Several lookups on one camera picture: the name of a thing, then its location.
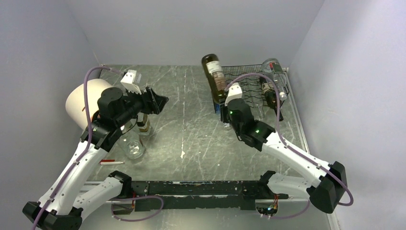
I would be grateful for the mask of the clear slim glass bottle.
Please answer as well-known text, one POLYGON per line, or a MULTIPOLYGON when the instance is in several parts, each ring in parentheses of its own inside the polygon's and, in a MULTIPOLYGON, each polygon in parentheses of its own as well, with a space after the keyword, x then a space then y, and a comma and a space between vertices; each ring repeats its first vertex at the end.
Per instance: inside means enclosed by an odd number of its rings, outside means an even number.
POLYGON ((259 118, 263 119, 264 118, 263 101, 259 101, 256 104, 256 107, 258 108, 259 118))

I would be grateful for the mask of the dark green wine bottle front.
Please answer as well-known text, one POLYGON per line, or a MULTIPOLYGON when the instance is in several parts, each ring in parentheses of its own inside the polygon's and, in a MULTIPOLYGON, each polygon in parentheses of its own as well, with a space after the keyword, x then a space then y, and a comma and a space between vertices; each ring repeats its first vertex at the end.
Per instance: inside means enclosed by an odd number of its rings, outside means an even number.
POLYGON ((272 109, 276 115, 277 113, 277 102, 276 102, 276 93, 273 88, 273 85, 269 82, 267 82, 264 78, 259 79, 261 89, 262 89, 262 94, 264 96, 265 102, 267 106, 272 109))

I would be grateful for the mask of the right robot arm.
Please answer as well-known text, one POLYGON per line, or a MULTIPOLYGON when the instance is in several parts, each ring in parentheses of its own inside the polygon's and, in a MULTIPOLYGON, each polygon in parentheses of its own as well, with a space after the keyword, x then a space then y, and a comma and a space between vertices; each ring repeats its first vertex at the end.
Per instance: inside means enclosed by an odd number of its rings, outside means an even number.
POLYGON ((243 99, 227 106, 231 127, 240 141, 287 164, 300 177, 271 172, 258 186, 263 198, 274 194, 308 199, 318 210, 331 214, 347 189, 346 169, 338 161, 328 163, 314 157, 282 137, 273 127, 256 120, 243 99))

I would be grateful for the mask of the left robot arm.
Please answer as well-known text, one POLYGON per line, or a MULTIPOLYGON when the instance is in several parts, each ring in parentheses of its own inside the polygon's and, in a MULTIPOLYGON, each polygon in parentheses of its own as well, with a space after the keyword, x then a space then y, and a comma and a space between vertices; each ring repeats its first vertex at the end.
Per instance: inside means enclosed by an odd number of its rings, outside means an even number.
POLYGON ((93 169, 123 135, 122 127, 139 113, 158 115, 169 101, 146 87, 140 94, 120 88, 105 89, 97 101, 95 118, 80 137, 78 147, 61 175, 36 202, 23 207, 23 214, 42 230, 77 230, 83 220, 108 200, 133 200, 131 177, 114 171, 93 189, 80 190, 93 169))

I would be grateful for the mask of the dark green wine bottle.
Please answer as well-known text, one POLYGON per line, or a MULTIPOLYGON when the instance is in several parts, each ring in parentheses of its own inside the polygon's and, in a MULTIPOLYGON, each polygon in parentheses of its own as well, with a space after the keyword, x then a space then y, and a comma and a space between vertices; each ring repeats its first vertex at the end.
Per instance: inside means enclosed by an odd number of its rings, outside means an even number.
POLYGON ((209 82, 213 101, 216 104, 223 104, 226 100, 225 88, 227 84, 217 55, 205 55, 201 62, 204 73, 209 82))
POLYGON ((262 89, 262 94, 264 96, 265 102, 267 106, 272 109, 276 115, 277 113, 277 102, 276 102, 276 93, 273 88, 273 85, 269 82, 267 82, 264 78, 259 79, 261 89, 262 89))

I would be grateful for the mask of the clear bottle with label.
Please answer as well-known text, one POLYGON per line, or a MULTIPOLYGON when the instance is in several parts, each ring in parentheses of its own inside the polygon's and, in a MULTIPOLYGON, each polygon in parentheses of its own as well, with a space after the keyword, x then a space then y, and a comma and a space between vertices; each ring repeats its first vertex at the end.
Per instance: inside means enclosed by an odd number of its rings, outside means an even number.
POLYGON ((143 136, 149 136, 152 130, 152 126, 147 114, 139 113, 137 117, 137 127, 139 134, 143 136))

